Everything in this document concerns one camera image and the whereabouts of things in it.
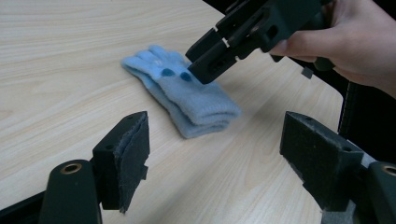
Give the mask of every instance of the blue dot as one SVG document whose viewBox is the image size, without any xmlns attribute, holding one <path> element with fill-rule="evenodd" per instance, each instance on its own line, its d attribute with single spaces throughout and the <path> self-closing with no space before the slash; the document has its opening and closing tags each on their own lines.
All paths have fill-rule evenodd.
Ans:
<svg viewBox="0 0 396 224">
<path fill-rule="evenodd" d="M 171 76 L 174 76 L 174 75 L 175 75 L 175 72 L 170 70 L 169 68 L 165 68 L 161 72 L 161 76 L 163 76 L 163 77 L 171 77 Z"/>
<path fill-rule="evenodd" d="M 185 80 L 185 81 L 192 81 L 192 78 L 190 77 L 190 75 L 186 72 L 180 74 L 181 79 Z"/>
</svg>

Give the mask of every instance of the wood grain surface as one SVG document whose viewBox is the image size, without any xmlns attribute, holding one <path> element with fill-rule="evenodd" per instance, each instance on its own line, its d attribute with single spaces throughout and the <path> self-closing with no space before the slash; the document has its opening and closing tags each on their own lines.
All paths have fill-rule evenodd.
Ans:
<svg viewBox="0 0 396 224">
<path fill-rule="evenodd" d="M 148 179 L 104 223 L 319 223 L 279 155 L 286 111 L 336 130 L 342 97 L 288 58 L 254 51 L 217 82 L 243 114 L 183 139 L 122 58 L 158 44 L 184 54 L 221 19 L 200 0 L 0 1 L 0 209 L 45 189 L 50 171 L 148 111 Z"/>
</svg>

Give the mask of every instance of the hand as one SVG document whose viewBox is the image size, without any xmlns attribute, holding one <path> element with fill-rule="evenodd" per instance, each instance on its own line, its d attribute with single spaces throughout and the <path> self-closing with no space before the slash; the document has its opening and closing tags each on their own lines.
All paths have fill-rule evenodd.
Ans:
<svg viewBox="0 0 396 224">
<path fill-rule="evenodd" d="M 328 58 L 341 76 L 396 99 L 396 21 L 372 0 L 333 0 L 324 13 L 331 28 L 297 31 L 269 53 Z"/>
</svg>

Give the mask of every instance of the table surface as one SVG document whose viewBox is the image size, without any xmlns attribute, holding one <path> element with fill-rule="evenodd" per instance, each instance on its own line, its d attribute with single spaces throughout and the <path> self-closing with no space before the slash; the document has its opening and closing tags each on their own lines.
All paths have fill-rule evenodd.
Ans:
<svg viewBox="0 0 396 224">
<path fill-rule="evenodd" d="M 184 54 L 221 18 L 199 0 L 1 1 L 0 209 L 43 191 L 58 164 L 89 160 L 123 117 L 148 111 L 148 178 L 127 213 L 103 211 L 104 223 L 319 223 L 279 143 L 286 111 L 335 131 L 337 91 L 255 50 L 217 79 L 242 116 L 186 140 L 120 66 L 151 44 Z"/>
</svg>

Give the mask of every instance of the blue fabric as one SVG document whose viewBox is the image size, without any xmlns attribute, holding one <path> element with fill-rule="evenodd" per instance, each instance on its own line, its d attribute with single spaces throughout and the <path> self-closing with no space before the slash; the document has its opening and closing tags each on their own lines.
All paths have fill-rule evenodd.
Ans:
<svg viewBox="0 0 396 224">
<path fill-rule="evenodd" d="M 149 46 L 121 62 L 169 112 L 185 138 L 220 132 L 241 114 L 238 105 L 216 83 L 201 84 L 175 51 Z"/>
</svg>

